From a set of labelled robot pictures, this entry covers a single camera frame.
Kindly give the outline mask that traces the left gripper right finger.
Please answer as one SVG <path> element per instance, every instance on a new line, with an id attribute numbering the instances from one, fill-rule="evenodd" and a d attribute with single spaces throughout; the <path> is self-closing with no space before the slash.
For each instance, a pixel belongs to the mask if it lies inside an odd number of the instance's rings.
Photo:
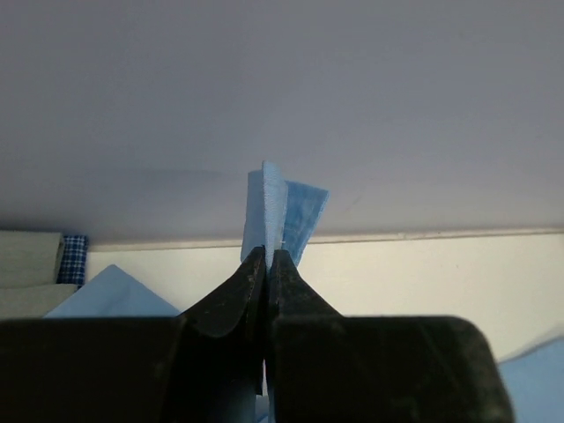
<path id="1" fill-rule="evenodd" d="M 269 275 L 266 356 L 277 422 L 510 422 L 484 334 L 450 315 L 341 315 L 288 252 Z"/>

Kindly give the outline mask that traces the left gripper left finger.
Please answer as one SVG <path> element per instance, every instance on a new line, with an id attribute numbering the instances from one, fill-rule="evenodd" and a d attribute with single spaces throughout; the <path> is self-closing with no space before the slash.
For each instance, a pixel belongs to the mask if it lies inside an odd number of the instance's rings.
<path id="1" fill-rule="evenodd" d="M 1 324 L 4 422 L 251 422 L 265 252 L 175 317 Z"/>

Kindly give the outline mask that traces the blue long sleeve shirt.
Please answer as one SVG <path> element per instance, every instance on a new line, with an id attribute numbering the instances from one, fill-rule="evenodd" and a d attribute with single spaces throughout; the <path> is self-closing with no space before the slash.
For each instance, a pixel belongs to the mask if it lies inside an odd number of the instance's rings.
<path id="1" fill-rule="evenodd" d="M 264 162 L 248 175 L 241 254 L 257 246 L 270 263 L 276 249 L 299 263 L 329 199 L 329 192 L 284 179 Z M 111 265 L 48 312 L 49 318 L 173 317 L 179 310 L 133 277 Z M 558 331 L 500 364 L 519 422 L 563 420 L 563 333 Z"/>

